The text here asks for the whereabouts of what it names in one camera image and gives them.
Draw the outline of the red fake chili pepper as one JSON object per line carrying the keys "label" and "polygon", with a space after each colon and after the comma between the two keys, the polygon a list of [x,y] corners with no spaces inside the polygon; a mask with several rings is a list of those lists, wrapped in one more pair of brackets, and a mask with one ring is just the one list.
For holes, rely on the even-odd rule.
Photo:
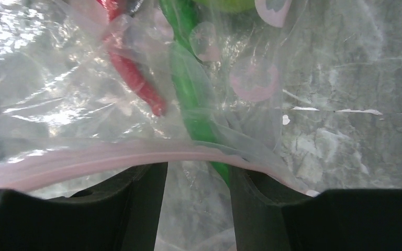
{"label": "red fake chili pepper", "polygon": [[[128,1],[98,1],[106,11],[107,20],[113,21],[128,9]],[[163,116],[166,112],[166,102],[158,91],[149,83],[136,63],[112,50],[108,50],[110,61],[125,82],[127,87],[147,103],[155,116]]]}

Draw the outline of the green fake apple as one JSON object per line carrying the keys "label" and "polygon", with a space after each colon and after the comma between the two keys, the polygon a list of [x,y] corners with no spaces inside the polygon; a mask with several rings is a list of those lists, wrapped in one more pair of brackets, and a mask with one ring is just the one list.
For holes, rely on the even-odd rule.
{"label": "green fake apple", "polygon": [[255,9],[254,0],[194,0],[194,2],[225,13],[241,13]]}

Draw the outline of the clear zip top bag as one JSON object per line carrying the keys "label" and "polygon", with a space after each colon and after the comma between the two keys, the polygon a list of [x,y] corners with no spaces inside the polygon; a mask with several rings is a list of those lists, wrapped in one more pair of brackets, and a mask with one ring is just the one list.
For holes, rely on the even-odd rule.
{"label": "clear zip top bag", "polygon": [[[0,14],[13,18],[12,11]],[[23,40],[3,30],[7,24],[0,24],[0,45]],[[118,54],[110,59],[116,59],[115,68],[152,113],[164,115],[166,101],[136,63]],[[0,159],[2,145],[0,140]],[[16,191],[22,188],[0,187],[0,250],[152,250],[168,164],[145,162],[68,199],[36,199]],[[257,199],[262,192],[252,179],[232,170],[232,212],[243,218],[235,220],[238,250],[295,250],[282,207]]]}

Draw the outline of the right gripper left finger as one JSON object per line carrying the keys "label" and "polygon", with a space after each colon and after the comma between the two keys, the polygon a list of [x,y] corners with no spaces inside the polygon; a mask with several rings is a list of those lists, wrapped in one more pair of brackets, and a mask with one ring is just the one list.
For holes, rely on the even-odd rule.
{"label": "right gripper left finger", "polygon": [[167,172],[135,166],[68,198],[0,189],[0,250],[153,250]]}

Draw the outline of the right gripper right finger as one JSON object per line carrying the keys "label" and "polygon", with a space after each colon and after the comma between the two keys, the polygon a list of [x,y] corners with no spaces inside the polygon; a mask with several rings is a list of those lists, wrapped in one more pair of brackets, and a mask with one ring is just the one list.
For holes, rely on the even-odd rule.
{"label": "right gripper right finger", "polygon": [[255,171],[229,178],[238,250],[402,250],[402,189],[310,197]]}

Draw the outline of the green fake chili pepper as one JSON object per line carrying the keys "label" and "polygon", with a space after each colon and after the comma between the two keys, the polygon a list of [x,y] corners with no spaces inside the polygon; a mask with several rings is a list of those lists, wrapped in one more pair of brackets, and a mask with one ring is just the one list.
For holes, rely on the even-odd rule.
{"label": "green fake chili pepper", "polygon": [[159,6],[174,33],[170,67],[183,123],[192,140],[218,144],[207,109],[208,78],[189,42],[198,25],[196,6],[193,1],[159,1]]}

